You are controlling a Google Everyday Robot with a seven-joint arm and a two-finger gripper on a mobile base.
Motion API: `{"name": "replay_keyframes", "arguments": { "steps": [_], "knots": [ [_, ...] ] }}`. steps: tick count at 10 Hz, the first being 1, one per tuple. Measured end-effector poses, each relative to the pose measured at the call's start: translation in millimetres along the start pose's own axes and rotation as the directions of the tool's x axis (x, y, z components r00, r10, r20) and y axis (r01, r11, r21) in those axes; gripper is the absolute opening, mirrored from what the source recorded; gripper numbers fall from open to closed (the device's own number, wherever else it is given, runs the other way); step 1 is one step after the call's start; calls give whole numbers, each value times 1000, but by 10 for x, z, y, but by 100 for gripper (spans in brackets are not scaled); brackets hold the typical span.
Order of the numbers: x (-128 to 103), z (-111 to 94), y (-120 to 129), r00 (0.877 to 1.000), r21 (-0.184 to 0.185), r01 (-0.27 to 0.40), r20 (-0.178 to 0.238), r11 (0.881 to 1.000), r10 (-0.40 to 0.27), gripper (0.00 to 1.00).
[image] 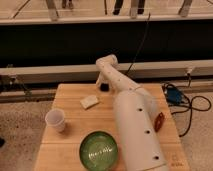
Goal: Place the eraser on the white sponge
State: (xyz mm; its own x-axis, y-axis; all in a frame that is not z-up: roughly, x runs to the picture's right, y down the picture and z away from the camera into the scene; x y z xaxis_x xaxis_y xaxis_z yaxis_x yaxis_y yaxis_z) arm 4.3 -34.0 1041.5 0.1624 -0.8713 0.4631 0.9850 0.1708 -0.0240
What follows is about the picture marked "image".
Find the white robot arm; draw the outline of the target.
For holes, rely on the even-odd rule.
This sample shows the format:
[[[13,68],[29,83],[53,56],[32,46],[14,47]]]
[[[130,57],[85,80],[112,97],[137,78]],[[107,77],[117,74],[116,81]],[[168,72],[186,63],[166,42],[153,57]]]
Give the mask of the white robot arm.
[[[169,171],[156,135],[162,126],[157,101],[145,88],[119,72],[115,55],[96,60],[97,85],[109,83],[116,91],[113,112],[127,171]]]

